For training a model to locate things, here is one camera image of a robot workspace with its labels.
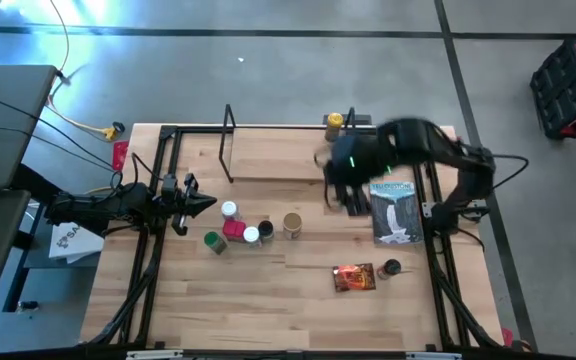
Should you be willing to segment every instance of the book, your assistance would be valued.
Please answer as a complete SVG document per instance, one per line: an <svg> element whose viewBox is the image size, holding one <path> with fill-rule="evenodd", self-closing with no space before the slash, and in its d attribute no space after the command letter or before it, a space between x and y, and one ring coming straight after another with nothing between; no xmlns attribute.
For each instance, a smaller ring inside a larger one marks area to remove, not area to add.
<svg viewBox="0 0 576 360"><path fill-rule="evenodd" d="M53 226L50 241L50 259L66 258L70 264L101 251L104 247L104 239L93 234L75 223L62 223Z"/></svg>
<svg viewBox="0 0 576 360"><path fill-rule="evenodd" d="M415 184L370 184L370 204L375 244L399 245L424 240Z"/></svg>

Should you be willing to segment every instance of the black metal frame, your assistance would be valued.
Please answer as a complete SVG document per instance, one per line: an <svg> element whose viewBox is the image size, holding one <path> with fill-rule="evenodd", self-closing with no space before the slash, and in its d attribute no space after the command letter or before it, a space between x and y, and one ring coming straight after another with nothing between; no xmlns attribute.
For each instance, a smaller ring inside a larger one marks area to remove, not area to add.
<svg viewBox="0 0 576 360"><path fill-rule="evenodd" d="M228 119L232 122L232 127L228 126ZM350 108L347 119L345 121L345 128L352 125L354 132L362 135L376 134L375 127L359 127L354 124L354 108ZM162 126L159 134L159 142L157 144L157 151L153 162L153 176L150 181L150 189L155 191L159 183L159 174L163 163L164 152L166 144L170 138L174 137L173 151L170 158L170 165L168 174L174 174L179 160L179 152L181 151L181 138L184 133L211 133L221 134L220 148L219 148L219 161L224 169L224 173L229 182L233 182L228 168L223 160L224 143L226 134L233 134L236 127L234 116L230 105L226 105L224 113L224 122L222 127L216 126ZM253 126L254 128L272 128L272 129L304 129L304 130L322 130L325 129L324 125L299 127L299 126L279 126L279 127L265 127ZM419 203L426 202L426 194L424 189L424 181L420 166L413 166L414 181L417 187L417 200ZM435 202L441 201L441 192L439 188L439 179L434 163L426 164L426 175L429 178L433 199ZM429 229L428 220L422 218L426 255L428 259L428 266L430 268L430 282L433 290L433 298L435 303L435 310L437 315L437 325L439 327L439 335L443 353L456 353L463 354L464 359L544 359L544 360L558 360L564 357L558 355L547 355L538 353L522 353L516 352L508 348L486 348L486 347L471 347L469 343L469 333L466 329L466 322L472 326L474 318L472 314L463 304L455 303L455 299L460 299L459 295L459 282L455 268L454 256L452 253L451 243L449 236L440 237L444 260L446 263L447 278L438 275L436 271L439 268L437 260L437 251L435 249L434 235ZM135 258L133 260L133 269L130 278L130 286L126 301L122 304L119 311L102 334L93 339L90 343L78 345L72 348L38 350L38 351L22 351L14 353L0 354L0 358L17 359L38 359L38 358L60 358L60 359L82 359L82 358L95 358L95 359L125 359L129 351L145 350L148 338L148 330L150 326L150 319L152 315L152 307L154 303L154 296L157 283L157 275L159 271L159 263L163 251L163 242L165 238L166 224L161 224L157 229L154 229L155 243L153 246L153 254L151 262L142 273L142 263L145 256L145 250L148 242L149 230L141 231L139 234L139 241L135 251ZM141 297L142 293L146 291L144 299L144 307L142 311L139 332L135 341L129 342L130 325L132 321L132 313L134 305ZM459 333L459 345L456 345L449 332L448 320L446 317L446 309L444 307L443 295L453 303L455 307L455 317L457 319L457 330ZM110 344L115 332L121 327L118 344ZM165 347L164 343L155 343L156 349ZM435 352L434 344L428 344L425 351ZM374 359L374 358L388 358L388 359L406 359L410 358L411 352L402 351L229 351L229 350L208 350L208 349L195 349L195 350L182 350L184 357L223 357L223 358L245 358L255 356L259 358L280 358L286 360L303 360L303 359Z"/></svg>

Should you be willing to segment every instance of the red tag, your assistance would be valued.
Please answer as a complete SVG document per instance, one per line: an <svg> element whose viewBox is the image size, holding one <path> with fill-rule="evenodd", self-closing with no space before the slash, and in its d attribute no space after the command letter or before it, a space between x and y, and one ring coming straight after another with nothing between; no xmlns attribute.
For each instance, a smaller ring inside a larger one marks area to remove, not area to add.
<svg viewBox="0 0 576 360"><path fill-rule="evenodd" d="M112 151L112 168L121 171L124 168L126 161L126 153L128 153L128 141L117 141L113 144Z"/></svg>

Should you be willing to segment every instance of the wooden tabletop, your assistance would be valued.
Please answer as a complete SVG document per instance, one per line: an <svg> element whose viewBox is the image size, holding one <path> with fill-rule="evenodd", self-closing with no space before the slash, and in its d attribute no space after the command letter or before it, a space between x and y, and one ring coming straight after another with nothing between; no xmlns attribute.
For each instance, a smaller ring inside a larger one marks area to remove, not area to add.
<svg viewBox="0 0 576 360"><path fill-rule="evenodd" d="M135 152L152 164L161 125L136 124L129 154ZM454 134L452 128L445 130ZM217 134L183 136L177 177L194 173L200 192L219 202L187 222L187 236L179 237L170 228L166 231L149 343L231 350L440 347L423 244L375 247L370 218L349 218L327 209L321 181L237 179L230 184L218 161L219 142ZM231 143L232 137L227 136L227 164ZM167 171L171 147L166 149L162 174ZM281 142L275 150L282 153ZM439 165L438 172L445 197L456 185L457 171ZM148 183L148 175L140 169L139 180ZM125 181L131 182L133 176L132 164L126 162ZM397 168L385 180L413 181L412 171ZM239 205L249 225L268 219L280 229L284 215L296 212L303 219L302 234L297 240L286 240L277 231L270 243L258 249L229 243L218 256L203 244L203 236L221 231L220 204L226 200ZM478 234L472 224L460 226ZM106 238L81 340L98 334L124 300L136 244L137 234L131 231ZM489 335L501 342L482 249L461 234L452 237L452 244L464 302ZM404 272L388 281L377 280L376 290L335 292L333 266L370 262L377 267L390 258L399 260ZM454 313L445 302L451 334L457 341ZM140 314L138 304L133 335Z"/></svg>

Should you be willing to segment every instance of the gray floor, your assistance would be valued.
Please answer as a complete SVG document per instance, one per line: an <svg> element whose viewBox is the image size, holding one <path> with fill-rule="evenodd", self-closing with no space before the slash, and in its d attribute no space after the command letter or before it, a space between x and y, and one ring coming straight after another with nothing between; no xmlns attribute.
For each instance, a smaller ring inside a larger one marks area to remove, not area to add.
<svg viewBox="0 0 576 360"><path fill-rule="evenodd" d="M0 26L59 24L43 2L0 8ZM440 31L433 0L88 0L56 1L69 25L139 29ZM460 33L576 33L576 0L443 0ZM541 133L528 81L560 41L455 40L482 142L531 166L497 191L511 250L541 352L576 355L576 141ZM0 33L0 64L54 64L63 35ZM375 122L420 115L454 125L467 138L441 39L70 36L65 73L72 85L57 106L76 120L218 122L230 103L241 123L319 123L354 105ZM110 159L112 145L43 114L86 148ZM72 149L43 126L38 135ZM109 174L32 141L24 163L71 192L106 186ZM498 163L499 177L518 164ZM486 258L504 327L516 324L490 224ZM12 253L2 295L18 261ZM0 351L75 344L93 270L33 270L23 294L45 306L28 315L0 313Z"/></svg>

